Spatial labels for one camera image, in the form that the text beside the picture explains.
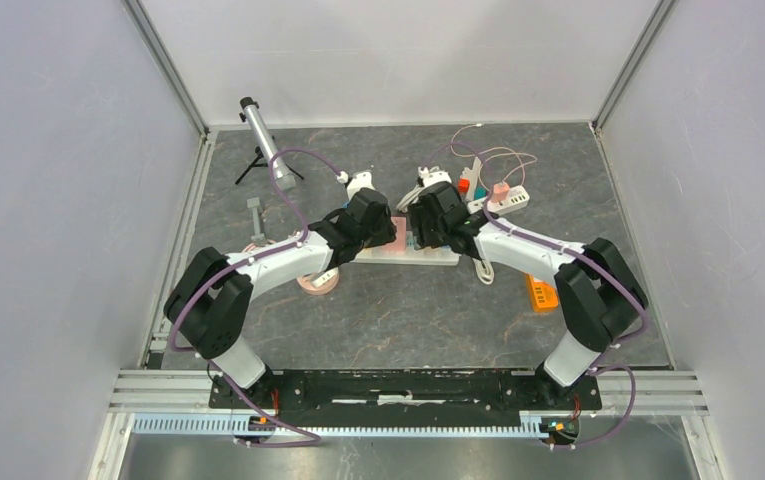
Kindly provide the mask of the pink cube socket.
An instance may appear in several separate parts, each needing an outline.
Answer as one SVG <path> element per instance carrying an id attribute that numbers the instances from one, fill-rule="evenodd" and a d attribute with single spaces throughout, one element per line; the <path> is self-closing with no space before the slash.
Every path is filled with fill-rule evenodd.
<path id="1" fill-rule="evenodd" d="M 394 240 L 382 246 L 382 251 L 390 254 L 403 254 L 407 249 L 407 219 L 405 217 L 393 217 L 395 227 Z"/>

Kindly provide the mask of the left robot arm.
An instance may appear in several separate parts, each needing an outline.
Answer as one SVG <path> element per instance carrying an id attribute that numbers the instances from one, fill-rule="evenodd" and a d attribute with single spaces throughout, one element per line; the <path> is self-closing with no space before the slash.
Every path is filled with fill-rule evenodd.
<path id="1" fill-rule="evenodd" d="M 222 254 L 213 247 L 197 252 L 163 306 L 172 335 L 182 335 L 203 359 L 234 383 L 248 407 L 264 405 L 272 394 L 268 366 L 243 339 L 250 303 L 263 293 L 355 259 L 365 248 L 396 238 L 391 210 L 380 192 L 362 188 L 306 234 L 266 249 Z"/>

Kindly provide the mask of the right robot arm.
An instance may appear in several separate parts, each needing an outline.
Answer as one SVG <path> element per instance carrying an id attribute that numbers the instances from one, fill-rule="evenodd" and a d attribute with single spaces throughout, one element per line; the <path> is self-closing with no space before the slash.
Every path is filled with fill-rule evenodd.
<path id="1" fill-rule="evenodd" d="M 538 400 L 560 408 L 606 350 L 649 324 L 646 294 L 613 242 L 587 244 L 538 234 L 485 210 L 470 211 L 448 181 L 421 181 L 406 208 L 416 244 L 448 247 L 546 282 L 558 296 L 566 331 L 536 369 Z"/>

